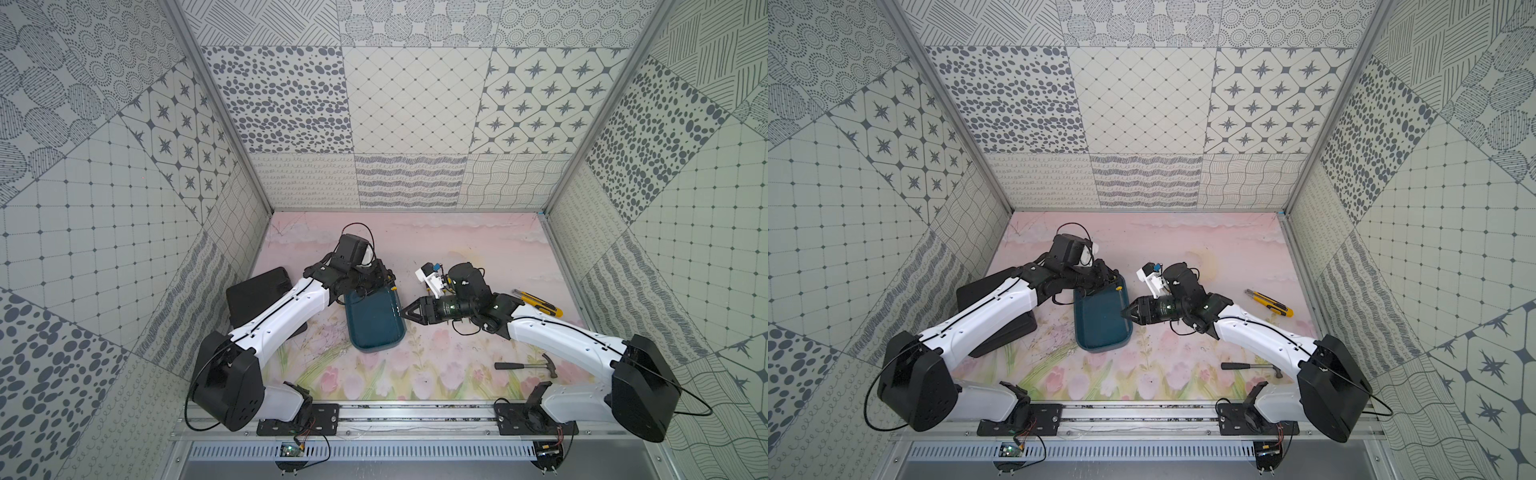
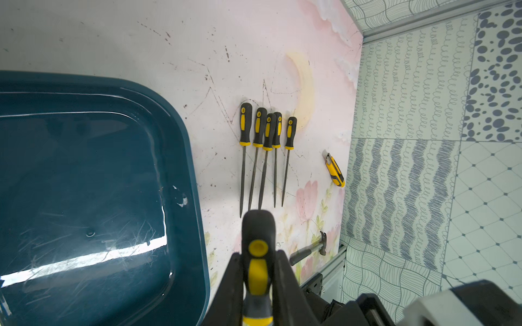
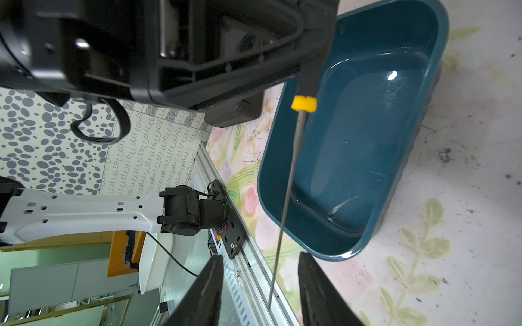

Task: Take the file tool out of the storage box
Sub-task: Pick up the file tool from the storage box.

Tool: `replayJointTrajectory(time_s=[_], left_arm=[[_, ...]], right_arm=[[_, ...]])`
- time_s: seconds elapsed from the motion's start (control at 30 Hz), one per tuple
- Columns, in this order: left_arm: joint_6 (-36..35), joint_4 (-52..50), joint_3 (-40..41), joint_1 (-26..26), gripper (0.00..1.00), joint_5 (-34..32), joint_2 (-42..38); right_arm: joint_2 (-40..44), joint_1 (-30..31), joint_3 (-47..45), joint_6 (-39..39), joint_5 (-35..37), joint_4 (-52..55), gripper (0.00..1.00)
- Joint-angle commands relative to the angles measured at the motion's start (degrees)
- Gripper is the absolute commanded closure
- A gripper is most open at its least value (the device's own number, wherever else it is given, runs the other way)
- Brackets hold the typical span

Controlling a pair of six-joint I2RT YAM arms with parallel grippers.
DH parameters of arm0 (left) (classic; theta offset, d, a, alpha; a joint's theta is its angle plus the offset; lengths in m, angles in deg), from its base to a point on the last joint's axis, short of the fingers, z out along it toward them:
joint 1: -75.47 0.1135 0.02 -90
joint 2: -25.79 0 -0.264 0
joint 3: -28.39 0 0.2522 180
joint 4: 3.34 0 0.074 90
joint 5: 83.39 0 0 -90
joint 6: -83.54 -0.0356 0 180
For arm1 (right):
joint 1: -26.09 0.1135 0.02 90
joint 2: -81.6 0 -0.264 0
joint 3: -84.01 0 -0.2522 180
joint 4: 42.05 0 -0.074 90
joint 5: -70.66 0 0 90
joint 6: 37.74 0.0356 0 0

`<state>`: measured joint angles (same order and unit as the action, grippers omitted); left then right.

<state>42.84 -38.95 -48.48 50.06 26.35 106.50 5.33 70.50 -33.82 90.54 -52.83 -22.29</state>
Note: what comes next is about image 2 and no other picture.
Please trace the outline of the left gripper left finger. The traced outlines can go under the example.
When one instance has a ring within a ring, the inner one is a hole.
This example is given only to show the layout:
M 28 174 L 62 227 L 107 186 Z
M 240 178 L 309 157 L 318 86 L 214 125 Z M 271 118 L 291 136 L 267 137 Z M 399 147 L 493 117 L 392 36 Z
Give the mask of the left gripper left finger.
M 240 253 L 231 256 L 221 283 L 201 325 L 243 323 L 243 261 Z

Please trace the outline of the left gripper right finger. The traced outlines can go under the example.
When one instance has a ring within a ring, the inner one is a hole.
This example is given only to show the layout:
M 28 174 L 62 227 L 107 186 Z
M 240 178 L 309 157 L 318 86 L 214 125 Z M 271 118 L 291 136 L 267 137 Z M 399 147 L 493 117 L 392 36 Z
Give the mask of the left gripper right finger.
M 275 253 L 273 324 L 319 325 L 300 288 L 284 251 Z

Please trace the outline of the file tool black yellow handle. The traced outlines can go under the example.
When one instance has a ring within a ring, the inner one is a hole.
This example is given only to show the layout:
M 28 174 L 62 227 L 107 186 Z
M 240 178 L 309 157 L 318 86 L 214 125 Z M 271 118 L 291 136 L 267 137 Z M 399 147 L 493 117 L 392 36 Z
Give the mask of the file tool black yellow handle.
M 248 202 L 248 210 L 251 210 L 251 204 L 253 201 L 254 195 L 254 186 L 256 180 L 256 171 L 257 171 L 257 161 L 258 161 L 258 152 L 259 149 L 263 146 L 264 137 L 265 137 L 265 128 L 266 128 L 266 119 L 267 119 L 267 110 L 264 107 L 259 107 L 256 111 L 256 119 L 255 119 L 255 133 L 254 133 L 254 147 L 255 147 L 255 156 L 254 156 L 254 167 L 252 171 L 251 177 L 251 185 L 250 185 L 250 194 L 249 194 L 249 202 Z

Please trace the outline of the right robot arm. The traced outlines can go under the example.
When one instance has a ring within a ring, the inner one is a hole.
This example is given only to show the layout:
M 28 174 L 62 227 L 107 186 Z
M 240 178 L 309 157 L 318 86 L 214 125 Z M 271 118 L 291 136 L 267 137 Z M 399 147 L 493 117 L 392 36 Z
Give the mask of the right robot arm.
M 322 325 L 520 325 L 521 305 L 487 280 L 414 300 L 394 323 L 380 299 L 362 294 L 326 316 Z

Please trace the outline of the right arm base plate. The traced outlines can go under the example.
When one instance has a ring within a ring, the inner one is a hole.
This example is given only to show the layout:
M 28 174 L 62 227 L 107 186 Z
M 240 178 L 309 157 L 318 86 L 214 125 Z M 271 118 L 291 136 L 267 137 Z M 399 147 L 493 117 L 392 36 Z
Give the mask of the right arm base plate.
M 305 282 L 301 289 L 305 293 L 314 293 L 317 296 L 321 296 L 322 294 L 322 286 L 323 283 L 323 274 L 315 273 L 307 282 Z

